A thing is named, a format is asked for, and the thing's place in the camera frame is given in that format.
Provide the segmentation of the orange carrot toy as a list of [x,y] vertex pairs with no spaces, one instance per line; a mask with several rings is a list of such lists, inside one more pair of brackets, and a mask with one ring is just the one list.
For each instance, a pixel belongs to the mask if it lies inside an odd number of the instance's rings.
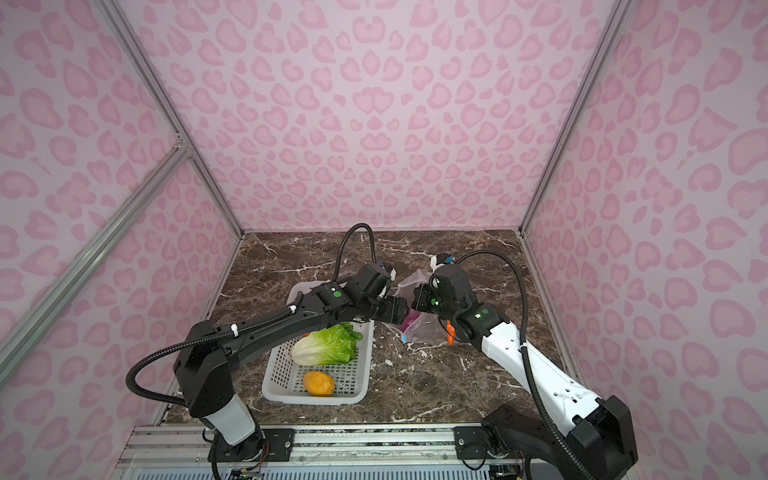
[[445,322],[445,330],[448,335],[448,344],[453,345],[456,342],[456,330],[450,321]]

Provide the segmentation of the purple onion toy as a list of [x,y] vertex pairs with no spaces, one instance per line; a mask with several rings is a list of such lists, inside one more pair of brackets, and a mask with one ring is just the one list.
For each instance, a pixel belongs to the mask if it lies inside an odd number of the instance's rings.
[[419,311],[410,310],[408,316],[400,326],[401,332],[404,333],[421,315],[422,313]]

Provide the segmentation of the clear zip top bag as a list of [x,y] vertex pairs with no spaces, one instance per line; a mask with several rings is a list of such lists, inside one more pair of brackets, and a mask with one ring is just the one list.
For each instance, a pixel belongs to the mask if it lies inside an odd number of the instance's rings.
[[[415,299],[415,289],[429,280],[431,273],[418,269],[411,275],[402,280],[394,294],[395,297],[404,298],[408,305],[411,305]],[[448,344],[448,335],[446,330],[439,322],[437,315],[423,313],[402,333],[400,325],[398,329],[401,332],[401,341],[403,343],[422,343],[429,346],[444,346]]]

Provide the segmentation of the white perforated plastic basket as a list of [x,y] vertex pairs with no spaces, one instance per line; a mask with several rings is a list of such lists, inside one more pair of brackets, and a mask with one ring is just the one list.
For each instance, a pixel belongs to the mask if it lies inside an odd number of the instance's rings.
[[[356,341],[355,357],[346,364],[304,366],[293,360],[296,337],[271,350],[262,382],[263,396],[272,402],[313,406],[340,406],[360,403],[368,392],[373,353],[374,322],[352,323],[362,336]],[[334,383],[329,395],[310,393],[304,384],[309,373],[322,373]]]

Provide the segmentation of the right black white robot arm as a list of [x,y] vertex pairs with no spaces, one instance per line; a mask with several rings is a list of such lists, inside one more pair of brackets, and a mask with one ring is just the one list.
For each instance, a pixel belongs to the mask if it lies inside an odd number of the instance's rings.
[[631,413],[571,378],[524,339],[504,310],[478,300],[468,273],[440,266],[414,289],[413,309],[451,323],[459,341],[500,365],[533,397],[536,417],[503,405],[481,422],[490,456],[517,451],[553,465],[565,479],[621,479],[638,451]]

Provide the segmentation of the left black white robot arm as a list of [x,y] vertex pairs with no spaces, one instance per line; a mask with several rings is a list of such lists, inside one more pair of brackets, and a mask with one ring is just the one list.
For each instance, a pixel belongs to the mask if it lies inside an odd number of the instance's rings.
[[347,281],[327,281],[279,309],[229,329],[204,321],[192,327],[173,370],[190,416],[216,430],[229,446],[257,445],[260,427],[236,393],[232,372],[301,334],[355,319],[391,324],[405,320],[405,300],[389,291],[396,276],[386,263],[367,263]]

